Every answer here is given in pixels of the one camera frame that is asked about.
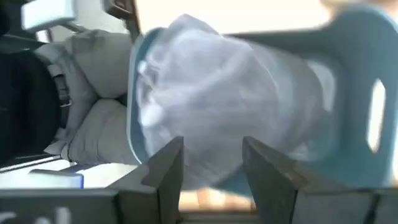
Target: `plastic bag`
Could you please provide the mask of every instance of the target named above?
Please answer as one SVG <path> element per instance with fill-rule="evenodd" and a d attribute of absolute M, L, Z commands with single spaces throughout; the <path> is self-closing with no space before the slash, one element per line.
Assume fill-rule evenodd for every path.
<path fill-rule="evenodd" d="M 320 81 L 305 60 L 188 15 L 159 34 L 139 73 L 146 150 L 154 155 L 184 137 L 183 189 L 228 178 L 242 164 L 244 136 L 294 154 L 324 115 Z"/>

